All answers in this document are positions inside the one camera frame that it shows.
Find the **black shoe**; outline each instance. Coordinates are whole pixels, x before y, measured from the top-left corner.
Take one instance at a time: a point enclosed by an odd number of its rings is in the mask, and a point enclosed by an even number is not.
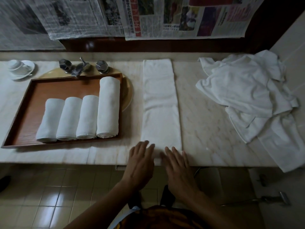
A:
[[[132,197],[128,200],[129,209],[132,209],[134,206],[137,206],[138,208],[142,209],[141,194],[139,191],[135,192],[132,195]]]
[[[176,198],[169,191],[168,185],[164,186],[160,205],[166,206],[167,208],[171,208],[173,206],[173,203],[175,202],[175,200],[176,200]]]
[[[5,176],[5,177],[1,178],[0,179],[0,192],[4,191],[10,182],[11,182],[11,176]]]

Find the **hand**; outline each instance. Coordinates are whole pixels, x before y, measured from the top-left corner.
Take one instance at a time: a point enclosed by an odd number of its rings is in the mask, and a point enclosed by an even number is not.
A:
[[[166,168],[168,176],[168,188],[170,192],[184,203],[192,196],[195,196],[199,189],[193,177],[189,161],[185,151],[182,155],[178,153],[175,147],[172,147],[171,152],[168,147],[165,147],[165,152],[161,153],[162,162]]]
[[[153,176],[154,162],[152,159],[155,144],[147,149],[149,141],[140,141],[129,151],[129,159],[121,182],[132,189],[132,192],[141,190]]]

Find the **white cup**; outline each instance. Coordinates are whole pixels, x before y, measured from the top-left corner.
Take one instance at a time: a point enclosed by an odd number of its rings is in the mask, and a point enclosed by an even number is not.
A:
[[[10,60],[7,63],[9,71],[15,76],[23,76],[31,71],[31,67],[25,65],[22,61],[19,60]]]

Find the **rolled towel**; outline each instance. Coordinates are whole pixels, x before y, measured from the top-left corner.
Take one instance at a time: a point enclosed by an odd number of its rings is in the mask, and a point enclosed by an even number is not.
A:
[[[47,99],[42,122],[36,133],[36,141],[55,142],[56,132],[65,101],[61,99]]]
[[[81,104],[82,99],[77,97],[68,97],[65,100],[56,133],[56,138],[58,140],[66,141],[76,139],[76,129],[81,113]]]
[[[107,76],[99,84],[96,135],[109,138],[119,133],[120,81]]]
[[[98,96],[84,96],[76,130],[77,139],[90,139],[96,137],[97,110]]]

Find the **newspaper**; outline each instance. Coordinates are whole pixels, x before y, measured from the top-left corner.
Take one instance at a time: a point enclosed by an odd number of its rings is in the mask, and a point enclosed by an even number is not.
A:
[[[116,0],[126,40],[241,38],[264,0]]]
[[[124,37],[116,0],[26,0],[52,40]]]
[[[0,50],[64,50],[52,41],[24,0],[0,2]]]

